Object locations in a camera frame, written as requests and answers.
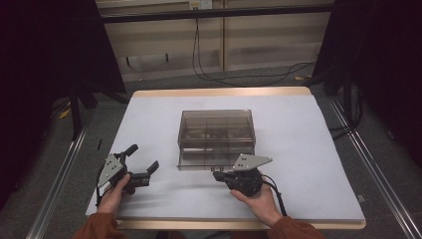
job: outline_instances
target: wrist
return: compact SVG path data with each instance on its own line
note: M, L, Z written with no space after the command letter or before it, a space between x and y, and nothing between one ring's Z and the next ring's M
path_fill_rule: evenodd
M269 227L272 227L274 224L276 224L276 222L278 222L280 219L282 219L283 218L283 215L280 213L280 212L278 212L278 211L275 211L275 212L272 212L272 213L269 213L265 218L264 218L264 220L263 220L263 222L267 225L267 226L269 226Z

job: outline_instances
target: white table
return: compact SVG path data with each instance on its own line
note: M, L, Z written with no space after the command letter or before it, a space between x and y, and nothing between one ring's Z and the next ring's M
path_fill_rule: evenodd
M136 143L139 150L126 160L128 169L143 172L155 160L160 167L149 187L136 188L122 200L119 228L266 229L210 171L177 169L182 111L244 109L252 110L255 153L274 160L259 169L277 182L290 216L318 229L365 226L314 96L307 88L255 88L133 95L110 152ZM95 202L93 194L87 215L96 211Z

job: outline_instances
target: gray floor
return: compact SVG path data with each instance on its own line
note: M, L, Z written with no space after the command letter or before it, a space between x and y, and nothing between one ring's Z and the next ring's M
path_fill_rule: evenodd
M223 75L260 75L282 73L286 69L260 69ZM306 76L312 67L305 68L293 76ZM278 78L233 79L231 84L241 86L264 85ZM297 86L303 81L294 80L292 76L272 86ZM202 81L196 76L127 83L127 97L136 90L155 89L190 89L230 87L220 83ZM321 86L312 87L318 105L328 127L340 126L328 98ZM83 119L90 114L84 143L76 157L75 163L60 195L44 238L70 238L85 222L88 200L95 187L96 173L111 147L119 123L124 115L126 105L119 104L107 97L98 95L99 105L92 112L83 110ZM376 162L393 186L397 195L412 214L419 227L422 224L422 170L410 159L406 149L387 135L387 128L364 104L364 114L358 132L365 140ZM72 119L55 118L48 130L46 139L40 148L39 156L33 170L22 182L21 188L12 194L4 209L0 212L0 238L25 238L46 198L63 159L68 152L72 137ZM378 188L363 165L358 153L347 136L335 141L346 175L356 195L364 194L366 201L361 202L367 225L362 230L323 230L327 238L406 238L400 225ZM153 231L125 231L129 238L154 238Z

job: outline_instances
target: metal rail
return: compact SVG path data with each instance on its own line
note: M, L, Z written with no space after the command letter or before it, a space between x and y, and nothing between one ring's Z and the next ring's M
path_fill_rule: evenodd
M338 100L330 100L331 106L333 107L335 113L338 116L341 124L347 126L347 120L344 116L344 110ZM381 195L384 197L385 202L388 204L391 212L395 216L398 224L406 234L406 237L409 239L420 239L422 238L421 231L417 227L415 221L413 220L411 214L404 206L403 202L395 193L394 189L391 187L387 178L382 173L378 164L374 160L372 154L369 152L369 149L363 142L359 133L356 130L352 130L348 134L351 142L357 150L360 158L362 159L363 164L366 166L369 174L371 175L373 181L378 187Z
M90 124L91 118L93 117L93 110L89 111L87 121L81 130L81 133L78 135L76 140L72 141L71 146L68 150L68 153L63 161L62 167L56 177L56 180L53 183L50 192L44 201L43 207L37 214L37 217L34 223L31 226L31 229L27 235L27 239L42 239L44 233L46 232L47 226L50 222L50 219L53 215L53 212L56 208L59 196L64 188L68 174L71 171L72 164L78 154L78 151L84 141L84 137L87 133L87 126Z
M320 13L332 12L335 10L346 10L350 7L356 7L358 4L316 4L316 5L296 5L265 8L226 8L197 11L175 11L144 14L113 14L102 15L93 18L65 19L59 23L87 24L87 23L127 23L127 22L148 22L163 20L182 20L199 18L219 18L219 17L243 17L243 16L262 16L262 15L281 15L281 14L300 14L300 13Z

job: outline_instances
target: wooden table edge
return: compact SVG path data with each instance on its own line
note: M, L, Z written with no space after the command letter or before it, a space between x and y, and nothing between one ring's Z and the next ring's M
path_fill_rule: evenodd
M359 230L366 226L366 220L305 221L316 229ZM261 231L269 227L259 221L186 221L123 219L117 221L118 229L138 230L221 230L221 231Z
M139 97L221 97L221 96L310 96L306 87L273 88L217 88L137 91L133 98Z

